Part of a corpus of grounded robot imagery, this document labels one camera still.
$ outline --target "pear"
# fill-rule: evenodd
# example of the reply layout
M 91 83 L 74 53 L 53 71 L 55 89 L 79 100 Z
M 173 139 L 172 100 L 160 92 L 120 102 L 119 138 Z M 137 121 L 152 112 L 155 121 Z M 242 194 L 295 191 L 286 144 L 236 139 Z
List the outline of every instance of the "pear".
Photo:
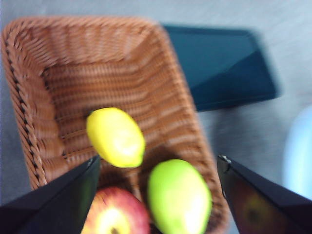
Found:
M 148 203 L 163 234 L 205 233 L 212 196 L 190 163 L 171 159 L 156 165 L 148 181 Z

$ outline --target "brown wicker basket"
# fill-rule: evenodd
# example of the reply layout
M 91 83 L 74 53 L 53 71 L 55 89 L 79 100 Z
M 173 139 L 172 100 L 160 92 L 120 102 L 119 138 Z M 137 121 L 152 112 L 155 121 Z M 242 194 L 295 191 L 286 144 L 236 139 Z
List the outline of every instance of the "brown wicker basket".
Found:
M 114 17 L 21 18 L 4 29 L 1 51 L 33 189 L 96 155 L 85 118 L 115 106 L 139 124 L 146 153 L 134 169 L 103 160 L 99 186 L 120 186 L 146 201 L 150 170 L 173 157 L 184 159 L 201 172 L 213 195 L 208 233 L 225 232 L 228 207 L 215 161 L 158 24 Z

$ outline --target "light blue object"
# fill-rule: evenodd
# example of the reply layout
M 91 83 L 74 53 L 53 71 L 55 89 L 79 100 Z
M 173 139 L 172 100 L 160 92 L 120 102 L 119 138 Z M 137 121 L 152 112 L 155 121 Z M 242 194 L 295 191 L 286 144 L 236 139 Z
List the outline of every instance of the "light blue object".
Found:
M 283 180 L 286 188 L 312 199 L 312 106 L 300 113 L 290 130 Z

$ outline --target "red apple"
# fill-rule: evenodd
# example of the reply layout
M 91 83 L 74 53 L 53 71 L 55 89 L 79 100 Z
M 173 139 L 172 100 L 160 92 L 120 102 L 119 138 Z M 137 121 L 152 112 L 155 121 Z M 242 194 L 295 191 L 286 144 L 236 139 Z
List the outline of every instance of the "red apple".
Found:
M 81 234 L 149 234 L 149 216 L 130 192 L 109 187 L 97 192 Z

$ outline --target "apple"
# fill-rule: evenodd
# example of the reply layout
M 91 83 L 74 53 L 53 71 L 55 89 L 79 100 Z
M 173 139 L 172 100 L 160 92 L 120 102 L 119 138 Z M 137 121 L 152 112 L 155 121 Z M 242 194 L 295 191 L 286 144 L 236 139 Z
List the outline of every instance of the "apple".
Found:
M 247 182 L 237 180 L 233 191 L 232 212 L 241 234 L 284 234 L 287 221 L 280 211 Z
M 137 123 L 115 107 L 93 111 L 86 131 L 97 153 L 116 167 L 138 167 L 143 161 L 145 140 Z
M 130 192 L 117 187 L 99 190 L 81 234 L 149 234 L 149 215 Z
M 148 201 L 163 234 L 203 234 L 212 196 L 201 174 L 188 162 L 171 159 L 156 165 L 148 182 Z

